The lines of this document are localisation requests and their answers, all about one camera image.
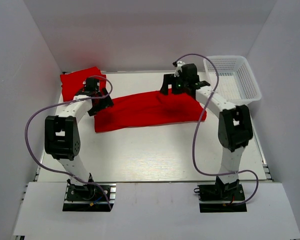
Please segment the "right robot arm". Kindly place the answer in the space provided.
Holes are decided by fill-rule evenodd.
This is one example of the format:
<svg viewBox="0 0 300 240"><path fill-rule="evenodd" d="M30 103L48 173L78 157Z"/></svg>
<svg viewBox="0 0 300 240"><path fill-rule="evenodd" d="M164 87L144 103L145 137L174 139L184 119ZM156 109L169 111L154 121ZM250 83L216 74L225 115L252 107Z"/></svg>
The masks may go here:
<svg viewBox="0 0 300 240"><path fill-rule="evenodd" d="M203 104L218 118L217 137L222 146L222 159L216 174L215 192L225 197L239 187L239 167L243 152L253 138L249 108L236 105L216 92L207 81L201 81L195 64L173 63L175 72L164 74L160 93L185 93Z"/></svg>

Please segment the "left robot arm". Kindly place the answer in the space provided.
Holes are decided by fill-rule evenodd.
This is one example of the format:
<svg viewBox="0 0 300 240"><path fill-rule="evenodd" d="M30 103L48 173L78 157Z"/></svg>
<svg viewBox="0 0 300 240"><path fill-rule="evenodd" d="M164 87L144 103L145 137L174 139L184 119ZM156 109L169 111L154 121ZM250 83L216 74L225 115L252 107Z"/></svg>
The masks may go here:
<svg viewBox="0 0 300 240"><path fill-rule="evenodd" d="M103 76L93 75L83 82L83 87L74 95L73 102L58 115L47 116L44 122L45 152L57 160L70 174L68 183L79 193L94 193L93 177L80 158L81 140L78 123L84 115L95 116L98 112L113 107L114 103Z"/></svg>

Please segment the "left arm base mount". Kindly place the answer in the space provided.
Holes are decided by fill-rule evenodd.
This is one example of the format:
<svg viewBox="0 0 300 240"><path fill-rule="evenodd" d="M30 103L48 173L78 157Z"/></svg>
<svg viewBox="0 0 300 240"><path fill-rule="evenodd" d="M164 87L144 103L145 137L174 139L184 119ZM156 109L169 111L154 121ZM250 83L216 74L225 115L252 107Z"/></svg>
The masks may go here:
<svg viewBox="0 0 300 240"><path fill-rule="evenodd" d="M67 183L64 196L63 212L110 212L116 198L116 184L101 184L102 189L95 185L74 185Z"/></svg>

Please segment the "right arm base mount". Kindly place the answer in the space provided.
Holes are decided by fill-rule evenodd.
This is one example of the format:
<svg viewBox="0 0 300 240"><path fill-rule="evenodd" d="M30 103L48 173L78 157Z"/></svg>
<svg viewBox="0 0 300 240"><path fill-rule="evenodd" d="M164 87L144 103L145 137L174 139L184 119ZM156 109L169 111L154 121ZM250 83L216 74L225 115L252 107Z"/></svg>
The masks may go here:
<svg viewBox="0 0 300 240"><path fill-rule="evenodd" d="M244 213L247 212L243 186L226 197L221 197L216 192L214 184L202 184L194 188L193 192L198 195L200 213Z"/></svg>

